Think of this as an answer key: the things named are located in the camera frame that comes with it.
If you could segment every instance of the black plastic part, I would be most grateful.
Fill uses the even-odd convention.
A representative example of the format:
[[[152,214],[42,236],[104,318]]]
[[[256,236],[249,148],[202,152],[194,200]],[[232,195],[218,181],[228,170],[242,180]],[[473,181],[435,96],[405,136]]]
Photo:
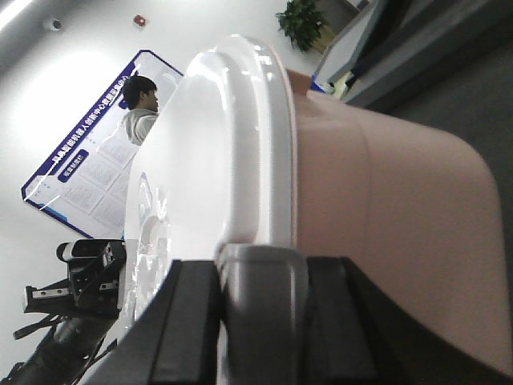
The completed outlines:
[[[315,363],[314,372],[307,374],[310,382],[375,383],[378,373],[345,281],[344,266],[331,257],[311,257],[307,263],[311,318],[306,360],[307,365]]]
[[[215,384],[221,293],[210,261],[182,263],[153,383]]]
[[[87,315],[75,306],[73,295],[68,294],[62,297],[55,298],[38,298],[34,299],[33,293],[38,290],[57,290],[57,289],[69,289],[70,282],[67,279],[52,283],[51,285],[45,286],[41,289],[36,289],[33,286],[25,287],[25,298],[26,305],[23,311],[25,313],[47,313],[47,314],[58,314],[67,317],[80,317]]]
[[[221,312],[212,261],[177,261],[87,385],[214,384]]]
[[[380,382],[419,385],[511,385],[513,380],[427,330],[388,298],[348,258],[344,266]]]

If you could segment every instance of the fire alarm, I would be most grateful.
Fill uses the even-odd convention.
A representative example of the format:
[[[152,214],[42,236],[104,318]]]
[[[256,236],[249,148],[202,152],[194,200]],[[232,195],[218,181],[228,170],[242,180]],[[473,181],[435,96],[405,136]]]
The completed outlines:
[[[137,14],[134,17],[134,23],[137,24],[138,26],[146,26],[146,19],[143,16],[141,16],[140,14]]]

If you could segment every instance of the display board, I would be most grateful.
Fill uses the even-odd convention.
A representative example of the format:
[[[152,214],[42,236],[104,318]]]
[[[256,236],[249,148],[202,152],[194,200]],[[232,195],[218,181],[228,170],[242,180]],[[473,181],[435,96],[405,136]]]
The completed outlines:
[[[132,75],[152,79],[161,108],[182,74],[151,51],[140,51],[86,115],[22,186],[23,200],[85,237],[121,238],[131,162],[138,146],[120,125],[121,92]]]

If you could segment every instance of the person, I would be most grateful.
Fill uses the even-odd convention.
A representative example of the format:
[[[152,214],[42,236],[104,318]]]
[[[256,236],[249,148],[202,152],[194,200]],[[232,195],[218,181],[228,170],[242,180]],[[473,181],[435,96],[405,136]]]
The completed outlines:
[[[130,111],[121,123],[127,130],[128,139],[138,146],[159,117],[156,91],[156,84],[144,76],[131,76],[123,85],[123,97]]]

